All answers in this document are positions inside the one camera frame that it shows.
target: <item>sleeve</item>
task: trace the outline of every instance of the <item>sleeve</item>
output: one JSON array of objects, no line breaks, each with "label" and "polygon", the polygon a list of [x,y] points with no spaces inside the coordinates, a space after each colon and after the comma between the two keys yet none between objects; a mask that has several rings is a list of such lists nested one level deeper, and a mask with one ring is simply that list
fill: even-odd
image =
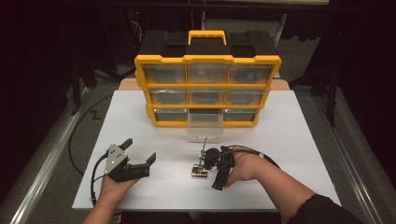
[{"label": "sleeve", "polygon": [[315,194],[298,210],[289,224],[363,224],[345,208],[334,203],[330,198]]}]

